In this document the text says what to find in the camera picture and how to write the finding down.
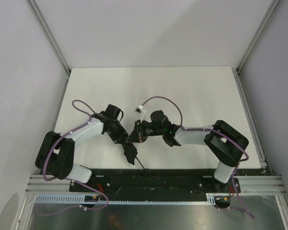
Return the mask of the black folding umbrella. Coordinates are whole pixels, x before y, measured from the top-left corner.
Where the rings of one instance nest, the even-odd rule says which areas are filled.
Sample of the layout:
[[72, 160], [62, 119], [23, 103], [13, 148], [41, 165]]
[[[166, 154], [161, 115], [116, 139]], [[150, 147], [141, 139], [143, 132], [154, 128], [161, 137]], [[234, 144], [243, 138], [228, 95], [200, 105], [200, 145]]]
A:
[[142, 168], [140, 174], [142, 176], [146, 176], [146, 177], [156, 176], [156, 174], [154, 172], [145, 168], [144, 165], [141, 163], [141, 161], [138, 159], [138, 157], [137, 157], [138, 152], [137, 152], [136, 147], [133, 144], [123, 143], [122, 148], [124, 151], [124, 156], [126, 157], [128, 163], [135, 165], [135, 160], [137, 160], [137, 162], [140, 164], [140, 166]]

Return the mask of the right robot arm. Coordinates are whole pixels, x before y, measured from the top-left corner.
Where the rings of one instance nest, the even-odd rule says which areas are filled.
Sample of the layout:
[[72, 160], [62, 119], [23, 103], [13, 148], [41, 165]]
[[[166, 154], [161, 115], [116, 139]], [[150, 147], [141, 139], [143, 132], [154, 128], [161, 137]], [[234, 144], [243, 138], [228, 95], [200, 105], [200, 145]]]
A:
[[152, 112], [150, 119], [135, 121], [126, 142], [143, 143], [148, 137], [161, 136], [170, 147], [207, 146], [219, 160], [212, 177], [212, 187], [218, 192], [225, 189], [239, 164], [249, 159], [248, 139], [223, 120], [206, 127], [184, 127], [171, 123], [161, 110]]

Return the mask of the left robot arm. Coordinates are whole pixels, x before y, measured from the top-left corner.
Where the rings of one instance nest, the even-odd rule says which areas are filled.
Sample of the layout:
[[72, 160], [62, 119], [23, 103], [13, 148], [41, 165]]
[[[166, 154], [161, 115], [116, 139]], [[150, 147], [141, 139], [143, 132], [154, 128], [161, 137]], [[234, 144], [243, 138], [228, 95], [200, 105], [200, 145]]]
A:
[[128, 134], [118, 120], [119, 115], [123, 115], [123, 111], [109, 104], [105, 111], [89, 115], [84, 124], [66, 134], [48, 132], [35, 162], [36, 167], [42, 170], [44, 179], [71, 179], [87, 183], [92, 171], [74, 162], [75, 149], [89, 139], [105, 133], [114, 144], [122, 145], [126, 159], [133, 164], [137, 150], [134, 145], [126, 142]]

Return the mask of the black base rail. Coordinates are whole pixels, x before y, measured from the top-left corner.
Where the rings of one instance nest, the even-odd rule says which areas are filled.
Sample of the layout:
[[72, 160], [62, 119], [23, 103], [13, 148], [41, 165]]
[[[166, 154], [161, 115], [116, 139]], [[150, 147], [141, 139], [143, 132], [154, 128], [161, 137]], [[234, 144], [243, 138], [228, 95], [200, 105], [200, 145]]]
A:
[[213, 177], [212, 169], [92, 169], [86, 185], [101, 186], [107, 194], [122, 189], [160, 189], [161, 191], [191, 190], [198, 194], [226, 193], [239, 188], [238, 179], [225, 184]]

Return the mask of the right aluminium frame post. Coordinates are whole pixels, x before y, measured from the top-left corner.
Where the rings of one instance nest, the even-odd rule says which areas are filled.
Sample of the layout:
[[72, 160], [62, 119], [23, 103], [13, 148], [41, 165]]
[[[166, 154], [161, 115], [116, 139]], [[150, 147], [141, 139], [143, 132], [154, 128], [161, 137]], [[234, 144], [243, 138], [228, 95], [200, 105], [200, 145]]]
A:
[[272, 22], [274, 16], [276, 15], [277, 11], [279, 10], [281, 4], [283, 1], [281, 0], [273, 0], [266, 11], [262, 21], [260, 22], [258, 28], [256, 29], [256, 32], [254, 36], [252, 37], [252, 40], [250, 44], [248, 45], [244, 55], [242, 56], [241, 61], [239, 62], [238, 66], [236, 68], [232, 68], [232, 72], [234, 74], [234, 78], [236, 81], [236, 85], [240, 94], [240, 98], [242, 101], [242, 105], [244, 108], [244, 112], [246, 114], [246, 118], [251, 130], [251, 135], [255, 144], [255, 150], [258, 155], [259, 163], [261, 168], [267, 168], [268, 167], [268, 161], [265, 157], [265, 150], [264, 145], [261, 140], [261, 136], [259, 133], [258, 125], [256, 124], [254, 112], [252, 109], [252, 105], [245, 87], [245, 84], [243, 82], [243, 76], [242, 71], [245, 68], [246, 64], [252, 57], [253, 53], [255, 52], [257, 46], [259, 45], [263, 35], [265, 34], [266, 30], [268, 29], [270, 23]]

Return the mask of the aluminium frame post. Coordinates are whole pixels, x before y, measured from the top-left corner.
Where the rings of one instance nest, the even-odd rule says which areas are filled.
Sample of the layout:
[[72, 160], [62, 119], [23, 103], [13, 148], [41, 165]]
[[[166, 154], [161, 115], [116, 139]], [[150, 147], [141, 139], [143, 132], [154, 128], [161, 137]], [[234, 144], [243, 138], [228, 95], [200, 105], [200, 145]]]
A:
[[266, 11], [262, 21], [260, 22], [258, 28], [256, 29], [256, 32], [254, 36], [252, 37], [252, 40], [250, 44], [248, 45], [244, 55], [242, 56], [241, 61], [239, 62], [238, 66], [236, 68], [232, 68], [232, 72], [234, 74], [234, 78], [236, 81], [236, 85], [240, 94], [240, 98], [242, 101], [242, 105], [244, 108], [244, 112], [246, 114], [246, 118], [251, 130], [251, 135], [255, 144], [255, 150], [258, 155], [259, 163], [261, 168], [267, 168], [268, 167], [268, 161], [265, 157], [265, 150], [264, 145], [261, 140], [261, 136], [259, 133], [258, 125], [256, 124], [254, 112], [252, 109], [252, 105], [245, 87], [245, 84], [243, 82], [243, 76], [242, 71], [245, 68], [246, 64], [252, 57], [253, 53], [255, 52], [257, 46], [259, 45], [263, 35], [265, 34], [266, 30], [268, 29], [270, 23], [272, 22], [274, 16], [276, 15], [277, 11], [279, 10], [281, 4], [283, 1], [281, 0], [273, 0]]
[[51, 46], [55, 56], [59, 60], [59, 63], [63, 67], [64, 71], [68, 76], [71, 74], [71, 69], [68, 66], [68, 63], [55, 39], [53, 36], [53, 33], [50, 30], [50, 27], [48, 23], [45, 20], [45, 17], [43, 16], [37, 2], [35, 0], [26, 0], [27, 5], [29, 6], [32, 14], [34, 15], [37, 23], [39, 24], [44, 36], [46, 37], [49, 45]]

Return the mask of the left aluminium frame post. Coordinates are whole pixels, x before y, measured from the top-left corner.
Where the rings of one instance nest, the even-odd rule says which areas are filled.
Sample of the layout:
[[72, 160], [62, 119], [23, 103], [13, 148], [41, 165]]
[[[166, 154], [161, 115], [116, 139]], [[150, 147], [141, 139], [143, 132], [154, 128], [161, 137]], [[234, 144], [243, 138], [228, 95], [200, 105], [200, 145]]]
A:
[[68, 66], [68, 63], [55, 39], [53, 36], [53, 33], [50, 30], [50, 27], [48, 23], [45, 20], [45, 17], [43, 16], [37, 2], [35, 0], [26, 0], [27, 5], [29, 6], [32, 14], [34, 15], [37, 23], [39, 24], [44, 36], [46, 37], [49, 45], [51, 46], [55, 56], [59, 60], [59, 63], [63, 67], [64, 71], [68, 76], [71, 74], [71, 69]]

